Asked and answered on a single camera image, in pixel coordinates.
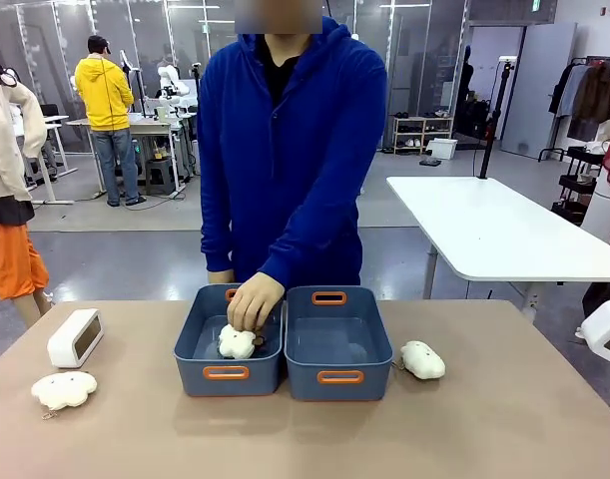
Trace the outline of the person's left hand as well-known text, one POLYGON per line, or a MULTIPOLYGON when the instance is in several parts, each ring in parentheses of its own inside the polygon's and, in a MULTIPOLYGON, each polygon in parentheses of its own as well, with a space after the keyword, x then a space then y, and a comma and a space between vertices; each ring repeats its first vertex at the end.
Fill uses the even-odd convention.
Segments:
POLYGON ((236 290, 227 310, 229 324, 237 331, 260 331, 284 294, 279 282, 257 272, 236 290))

